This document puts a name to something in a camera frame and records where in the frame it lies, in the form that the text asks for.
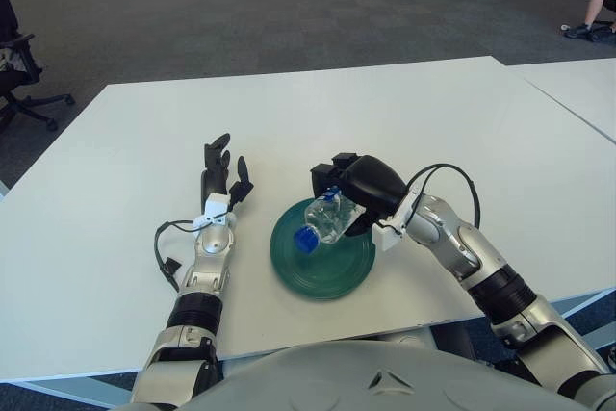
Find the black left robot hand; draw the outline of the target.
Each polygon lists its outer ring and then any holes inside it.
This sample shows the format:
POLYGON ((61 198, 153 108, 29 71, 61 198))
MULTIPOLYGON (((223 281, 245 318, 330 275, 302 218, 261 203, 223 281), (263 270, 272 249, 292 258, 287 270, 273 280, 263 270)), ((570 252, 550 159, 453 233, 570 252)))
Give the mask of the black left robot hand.
POLYGON ((205 212, 206 200, 211 193, 229 194, 229 211, 234 206, 243 202, 251 193, 254 185, 249 179, 249 173, 244 156, 240 156, 237 162, 239 180, 227 190, 229 175, 230 152, 226 149, 230 142, 230 134, 225 133, 212 141, 204 144, 204 170, 201 172, 201 212, 205 212))

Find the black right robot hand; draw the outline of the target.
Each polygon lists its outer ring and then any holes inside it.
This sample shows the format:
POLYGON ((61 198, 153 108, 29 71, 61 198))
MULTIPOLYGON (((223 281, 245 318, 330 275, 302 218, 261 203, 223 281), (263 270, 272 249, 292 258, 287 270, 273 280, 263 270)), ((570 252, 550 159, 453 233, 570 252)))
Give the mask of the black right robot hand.
POLYGON ((313 167, 311 176, 314 197, 336 186, 345 198, 365 208, 345 232, 349 237, 363 235, 377 221, 392 216, 407 193, 400 176, 371 155, 339 153, 331 164, 313 167))

